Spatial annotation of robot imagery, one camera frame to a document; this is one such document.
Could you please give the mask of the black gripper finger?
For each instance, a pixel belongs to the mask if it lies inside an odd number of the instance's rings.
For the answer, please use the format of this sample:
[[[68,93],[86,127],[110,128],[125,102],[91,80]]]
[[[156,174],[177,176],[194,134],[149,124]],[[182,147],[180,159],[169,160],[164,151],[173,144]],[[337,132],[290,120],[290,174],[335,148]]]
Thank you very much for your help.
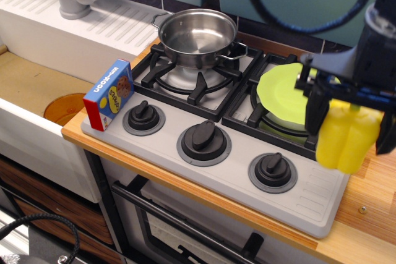
[[[306,105],[305,128],[311,135],[317,135],[329,110],[330,98],[319,86],[313,86]]]
[[[379,136],[376,140],[376,154],[388,154],[393,149],[395,149],[395,114],[385,112],[381,121]]]

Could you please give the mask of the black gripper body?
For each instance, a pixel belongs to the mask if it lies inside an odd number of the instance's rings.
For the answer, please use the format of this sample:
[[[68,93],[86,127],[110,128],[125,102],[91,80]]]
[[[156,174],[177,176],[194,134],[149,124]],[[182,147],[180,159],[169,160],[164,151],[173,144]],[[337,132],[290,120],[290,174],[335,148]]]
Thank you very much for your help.
[[[358,50],[339,53],[305,53],[295,87],[309,96],[313,86],[325,96],[380,111],[395,111],[395,60],[375,55],[357,68]]]

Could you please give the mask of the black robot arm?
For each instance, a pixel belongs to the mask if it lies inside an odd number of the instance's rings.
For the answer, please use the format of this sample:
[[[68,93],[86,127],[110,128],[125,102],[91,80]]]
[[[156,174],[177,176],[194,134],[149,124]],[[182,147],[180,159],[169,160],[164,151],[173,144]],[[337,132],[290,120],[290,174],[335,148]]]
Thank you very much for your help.
[[[364,16],[358,44],[341,53],[304,54],[296,88],[308,98],[305,128],[317,135],[338,99],[384,112],[378,155],[395,149],[395,0],[375,0]]]

